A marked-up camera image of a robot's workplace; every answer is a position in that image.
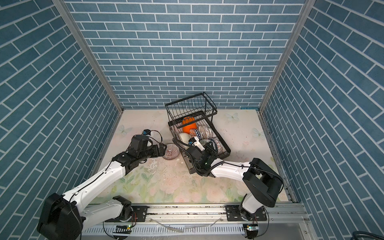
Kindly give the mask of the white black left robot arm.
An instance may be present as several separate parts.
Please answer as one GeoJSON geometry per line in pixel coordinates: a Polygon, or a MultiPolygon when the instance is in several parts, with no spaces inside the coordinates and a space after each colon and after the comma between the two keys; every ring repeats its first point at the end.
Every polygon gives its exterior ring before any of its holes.
{"type": "Polygon", "coordinates": [[[37,231],[48,240],[75,240],[82,232],[110,219],[136,222],[131,201],[115,196],[105,204],[89,207],[101,192],[147,159],[162,157],[167,146],[149,135],[135,135],[126,151],[88,180],[62,195],[45,200],[37,231]]]}

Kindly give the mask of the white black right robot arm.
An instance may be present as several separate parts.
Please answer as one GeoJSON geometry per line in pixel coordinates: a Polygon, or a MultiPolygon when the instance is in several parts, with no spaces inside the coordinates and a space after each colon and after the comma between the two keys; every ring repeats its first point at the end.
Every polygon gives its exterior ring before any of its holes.
{"type": "Polygon", "coordinates": [[[191,158],[196,173],[202,177],[228,178],[243,182],[249,190],[240,206],[240,215],[253,220],[262,207],[273,208],[284,188],[283,178],[264,161],[254,158],[250,162],[236,163],[216,157],[218,149],[212,142],[197,147],[191,145],[184,150],[191,158]]]}

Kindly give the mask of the orange plastic bowl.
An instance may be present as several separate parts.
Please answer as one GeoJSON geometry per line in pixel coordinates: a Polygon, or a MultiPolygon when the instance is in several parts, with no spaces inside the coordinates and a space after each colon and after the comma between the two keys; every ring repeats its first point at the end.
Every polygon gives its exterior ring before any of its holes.
{"type": "Polygon", "coordinates": [[[198,128],[194,117],[184,117],[182,120],[182,125],[183,132],[187,134],[190,133],[191,129],[195,130],[198,128]]]}

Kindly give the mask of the orange patterned cream bowl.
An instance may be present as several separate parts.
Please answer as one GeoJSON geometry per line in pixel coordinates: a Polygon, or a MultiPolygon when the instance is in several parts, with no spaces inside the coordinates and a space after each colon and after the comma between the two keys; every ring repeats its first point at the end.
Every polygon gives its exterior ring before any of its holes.
{"type": "Polygon", "coordinates": [[[198,129],[190,129],[189,134],[190,134],[190,136],[192,138],[198,137],[199,140],[203,139],[203,136],[202,136],[201,132],[198,129]]]}

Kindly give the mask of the purple white patterned bowl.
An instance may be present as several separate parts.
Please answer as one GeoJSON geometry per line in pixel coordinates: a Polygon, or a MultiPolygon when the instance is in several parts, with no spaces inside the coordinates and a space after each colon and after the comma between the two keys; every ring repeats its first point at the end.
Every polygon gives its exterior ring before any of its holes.
{"type": "Polygon", "coordinates": [[[165,154],[163,155],[163,159],[165,160],[174,160],[180,154],[180,149],[175,144],[167,144],[167,148],[165,154]]]}

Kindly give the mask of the blue white patterned bowl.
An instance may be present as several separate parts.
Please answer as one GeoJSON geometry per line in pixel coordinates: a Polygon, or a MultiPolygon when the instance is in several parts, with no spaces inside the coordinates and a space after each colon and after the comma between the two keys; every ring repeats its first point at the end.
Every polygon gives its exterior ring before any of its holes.
{"type": "Polygon", "coordinates": [[[204,146],[205,144],[209,143],[209,142],[212,142],[213,145],[214,145],[214,149],[215,151],[217,152],[217,154],[221,154],[224,150],[223,148],[223,145],[222,143],[217,140],[217,139],[213,139],[213,138],[210,138],[210,139],[204,139],[204,140],[201,140],[200,143],[204,146]]]}

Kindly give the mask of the plain cream white bowl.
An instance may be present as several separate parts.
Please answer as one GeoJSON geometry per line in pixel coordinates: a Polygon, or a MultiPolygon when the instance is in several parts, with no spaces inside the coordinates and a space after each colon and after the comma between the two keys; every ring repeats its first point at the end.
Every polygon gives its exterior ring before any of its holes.
{"type": "Polygon", "coordinates": [[[187,133],[179,133],[179,138],[183,142],[182,146],[187,150],[190,146],[189,140],[191,139],[191,136],[187,133]]]}

